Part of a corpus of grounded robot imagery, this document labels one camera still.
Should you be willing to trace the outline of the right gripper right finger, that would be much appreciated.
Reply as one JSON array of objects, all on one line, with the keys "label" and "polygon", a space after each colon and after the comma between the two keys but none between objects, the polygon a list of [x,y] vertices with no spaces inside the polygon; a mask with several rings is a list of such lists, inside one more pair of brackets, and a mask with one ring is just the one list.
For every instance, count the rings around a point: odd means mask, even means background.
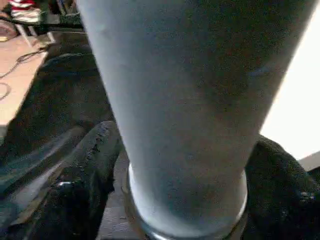
[{"label": "right gripper right finger", "polygon": [[260,137],[245,167],[243,240],[318,240],[320,184],[278,143]]}]

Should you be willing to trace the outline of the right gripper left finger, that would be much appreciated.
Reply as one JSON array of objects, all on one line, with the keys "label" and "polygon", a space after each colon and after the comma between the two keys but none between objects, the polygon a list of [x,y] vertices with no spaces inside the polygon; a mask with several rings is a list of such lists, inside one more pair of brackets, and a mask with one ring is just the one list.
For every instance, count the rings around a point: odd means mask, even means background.
[{"label": "right gripper left finger", "polygon": [[1,204],[1,239],[93,240],[114,190],[114,167],[121,149],[116,123],[97,124],[24,210],[10,201]]}]

